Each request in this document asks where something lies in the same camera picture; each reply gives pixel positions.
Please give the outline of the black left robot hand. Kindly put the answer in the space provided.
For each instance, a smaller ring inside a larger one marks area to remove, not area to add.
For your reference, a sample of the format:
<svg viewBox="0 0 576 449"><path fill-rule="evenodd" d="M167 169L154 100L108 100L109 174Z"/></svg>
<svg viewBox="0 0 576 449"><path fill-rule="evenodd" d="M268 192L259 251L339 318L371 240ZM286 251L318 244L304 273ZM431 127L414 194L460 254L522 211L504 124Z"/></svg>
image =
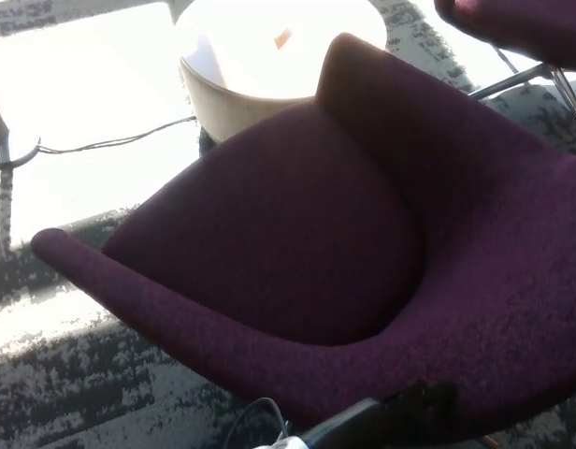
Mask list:
<svg viewBox="0 0 576 449"><path fill-rule="evenodd" d="M451 382L428 384L417 381L375 405L364 419L359 436L372 448L420 443L431 416L445 419L454 406L456 387Z"/></svg>

